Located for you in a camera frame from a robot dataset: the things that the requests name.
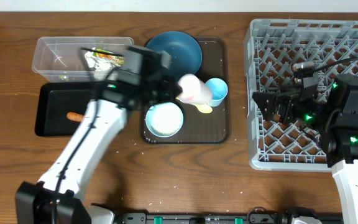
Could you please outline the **orange carrot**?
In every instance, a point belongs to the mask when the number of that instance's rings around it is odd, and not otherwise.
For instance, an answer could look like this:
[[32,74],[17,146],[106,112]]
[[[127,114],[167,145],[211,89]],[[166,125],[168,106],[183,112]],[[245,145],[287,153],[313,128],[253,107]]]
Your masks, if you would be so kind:
[[70,121],[82,122],[82,120],[84,119],[84,115],[83,115],[83,114],[79,114],[79,113],[75,113],[75,112],[68,112],[68,113],[67,113],[67,118],[68,118]]

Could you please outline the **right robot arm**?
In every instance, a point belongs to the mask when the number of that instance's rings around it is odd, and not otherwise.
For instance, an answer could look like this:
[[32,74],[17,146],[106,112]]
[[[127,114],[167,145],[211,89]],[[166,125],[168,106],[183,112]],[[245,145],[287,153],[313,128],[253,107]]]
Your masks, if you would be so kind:
[[276,114],[319,132],[319,147],[336,183],[344,223],[358,223],[358,77],[338,75],[325,103],[315,98],[318,76],[303,75],[280,93],[254,92],[252,99],[270,121]]

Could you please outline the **white tissue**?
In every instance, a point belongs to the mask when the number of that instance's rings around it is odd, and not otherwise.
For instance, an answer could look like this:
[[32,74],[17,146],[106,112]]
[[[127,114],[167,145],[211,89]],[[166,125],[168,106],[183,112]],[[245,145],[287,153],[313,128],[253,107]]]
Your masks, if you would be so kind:
[[97,80],[102,80],[107,73],[114,68],[110,64],[98,64],[93,57],[93,52],[85,53],[85,59],[88,63],[89,69],[93,72],[93,75]]

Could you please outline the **yellow green snack wrapper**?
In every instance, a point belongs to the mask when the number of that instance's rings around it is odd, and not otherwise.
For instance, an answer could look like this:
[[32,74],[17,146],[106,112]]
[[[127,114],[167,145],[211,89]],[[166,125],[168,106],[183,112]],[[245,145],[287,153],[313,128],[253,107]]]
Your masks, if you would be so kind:
[[95,49],[93,57],[100,65],[110,64],[112,67],[121,66],[124,63],[124,57],[119,55],[113,55],[112,52],[103,49]]

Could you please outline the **light blue rice bowl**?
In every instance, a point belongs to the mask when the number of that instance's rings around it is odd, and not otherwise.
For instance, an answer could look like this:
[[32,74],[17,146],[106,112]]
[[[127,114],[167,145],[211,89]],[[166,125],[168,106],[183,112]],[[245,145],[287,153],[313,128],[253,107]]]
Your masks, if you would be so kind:
[[183,112],[174,103],[151,106],[145,115],[145,124],[148,130],[161,138],[175,135],[183,126],[183,122]]

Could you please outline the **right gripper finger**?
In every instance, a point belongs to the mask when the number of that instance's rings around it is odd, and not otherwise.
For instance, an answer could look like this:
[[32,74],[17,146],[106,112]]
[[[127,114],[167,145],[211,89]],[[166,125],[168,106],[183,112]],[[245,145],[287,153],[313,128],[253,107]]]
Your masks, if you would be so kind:
[[299,94],[301,86],[299,85],[285,85],[280,86],[279,90],[276,92],[276,95],[296,95]]
[[257,104],[264,120],[271,121],[278,113],[279,96],[273,93],[254,92],[252,99]]

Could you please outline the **light blue cup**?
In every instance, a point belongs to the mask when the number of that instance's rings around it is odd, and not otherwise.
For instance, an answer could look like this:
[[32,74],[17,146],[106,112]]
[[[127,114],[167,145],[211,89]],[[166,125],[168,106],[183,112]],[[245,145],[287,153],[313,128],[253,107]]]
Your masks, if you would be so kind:
[[207,87],[212,92],[212,100],[209,102],[211,107],[219,106],[228,93],[226,82],[220,78],[211,78],[206,82]]

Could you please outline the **pink cup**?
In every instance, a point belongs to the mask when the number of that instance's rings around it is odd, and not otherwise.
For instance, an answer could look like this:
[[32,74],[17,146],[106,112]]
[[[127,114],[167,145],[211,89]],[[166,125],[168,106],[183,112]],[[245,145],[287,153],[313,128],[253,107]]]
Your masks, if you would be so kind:
[[182,92],[177,98],[182,103],[193,103],[196,105],[208,104],[213,97],[212,91],[196,75],[186,74],[178,81]]

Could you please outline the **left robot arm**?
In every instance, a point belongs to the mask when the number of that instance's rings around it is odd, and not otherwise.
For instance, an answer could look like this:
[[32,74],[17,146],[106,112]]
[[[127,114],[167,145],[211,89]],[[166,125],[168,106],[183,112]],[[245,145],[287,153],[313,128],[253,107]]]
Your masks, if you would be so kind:
[[15,194],[18,223],[114,223],[116,214],[103,205],[83,205],[89,182],[112,140],[124,129],[131,111],[146,103],[173,101],[181,93],[174,77],[129,72],[93,83],[94,98],[59,158],[36,184],[23,182]]

